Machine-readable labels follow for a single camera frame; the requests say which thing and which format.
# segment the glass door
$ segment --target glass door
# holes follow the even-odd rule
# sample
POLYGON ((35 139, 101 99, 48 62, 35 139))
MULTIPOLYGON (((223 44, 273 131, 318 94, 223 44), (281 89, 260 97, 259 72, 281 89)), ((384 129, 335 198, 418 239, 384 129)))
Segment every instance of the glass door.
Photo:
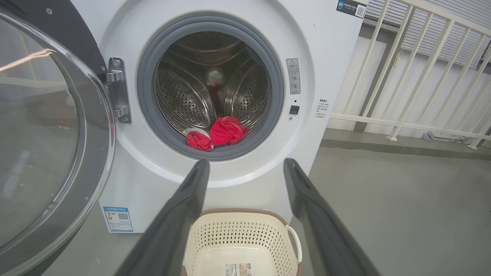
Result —
POLYGON ((0 10, 0 275, 19 275, 79 229, 106 183, 113 109, 69 50, 0 10))

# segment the laundry basket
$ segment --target laundry basket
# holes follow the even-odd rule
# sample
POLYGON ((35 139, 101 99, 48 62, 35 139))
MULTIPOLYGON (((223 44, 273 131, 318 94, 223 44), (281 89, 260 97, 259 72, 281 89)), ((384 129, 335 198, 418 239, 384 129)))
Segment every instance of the laundry basket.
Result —
POLYGON ((300 276, 301 261, 295 230, 277 214, 209 210, 190 229, 183 276, 300 276), (288 232, 295 240, 297 257, 288 232))

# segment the warning label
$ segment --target warning label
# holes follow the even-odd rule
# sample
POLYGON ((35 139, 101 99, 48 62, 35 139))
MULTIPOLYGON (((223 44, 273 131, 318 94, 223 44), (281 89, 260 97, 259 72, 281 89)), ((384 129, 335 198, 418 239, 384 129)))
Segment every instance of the warning label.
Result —
POLYGON ((288 75, 290 76, 290 94, 300 94, 300 68, 299 60, 289 58, 286 60, 288 75))
POLYGON ((328 107, 329 107, 329 103, 327 102, 327 100, 319 99, 319 103, 317 104, 314 117, 325 118, 328 107))

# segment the laundry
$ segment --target laundry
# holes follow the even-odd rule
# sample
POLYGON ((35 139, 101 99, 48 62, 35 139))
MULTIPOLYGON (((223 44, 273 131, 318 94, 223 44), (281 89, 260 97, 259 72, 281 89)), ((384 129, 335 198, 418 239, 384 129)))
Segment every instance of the laundry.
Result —
POLYGON ((186 135, 188 146, 203 151, 211 151, 213 149, 212 139, 208 132, 199 128, 188 128, 183 133, 186 135))
POLYGON ((249 131, 250 129, 243 126, 237 118, 227 116, 215 122, 210 136, 215 146, 233 145, 242 141, 249 131))

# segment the concrete floor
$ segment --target concrete floor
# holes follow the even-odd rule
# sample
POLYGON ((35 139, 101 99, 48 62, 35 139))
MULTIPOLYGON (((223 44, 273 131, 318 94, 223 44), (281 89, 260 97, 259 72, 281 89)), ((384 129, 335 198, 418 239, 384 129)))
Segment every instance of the concrete floor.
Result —
MULTIPOLYGON (((384 276, 489 275, 491 162, 320 148, 310 178, 384 276)), ((304 275, 313 276, 303 228, 304 275)), ((139 234, 98 206, 44 273, 112 275, 139 234)))

